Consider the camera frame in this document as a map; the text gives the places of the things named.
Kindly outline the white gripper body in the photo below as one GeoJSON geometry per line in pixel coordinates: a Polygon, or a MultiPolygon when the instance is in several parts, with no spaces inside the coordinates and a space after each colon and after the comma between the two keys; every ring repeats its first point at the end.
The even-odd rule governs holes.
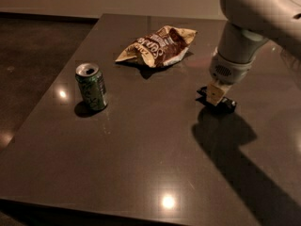
{"type": "Polygon", "coordinates": [[[266,37],[226,22],[212,57],[212,78],[225,85],[240,82],[251,69],[258,50],[266,42],[266,37]]]}

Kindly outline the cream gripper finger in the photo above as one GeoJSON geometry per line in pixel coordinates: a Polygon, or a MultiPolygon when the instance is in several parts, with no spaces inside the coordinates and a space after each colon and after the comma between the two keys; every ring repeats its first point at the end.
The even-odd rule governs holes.
{"type": "Polygon", "coordinates": [[[218,105],[229,90],[230,85],[223,84],[219,80],[214,80],[207,86],[206,101],[211,105],[218,105]]]}

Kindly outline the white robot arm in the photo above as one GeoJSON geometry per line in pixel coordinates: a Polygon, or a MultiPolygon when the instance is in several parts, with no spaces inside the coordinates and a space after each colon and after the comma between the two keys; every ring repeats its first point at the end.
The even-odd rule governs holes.
{"type": "Polygon", "coordinates": [[[210,66],[207,102],[212,105],[246,76],[269,40],[301,57],[300,0],[220,0],[220,7],[227,22],[210,66]]]}

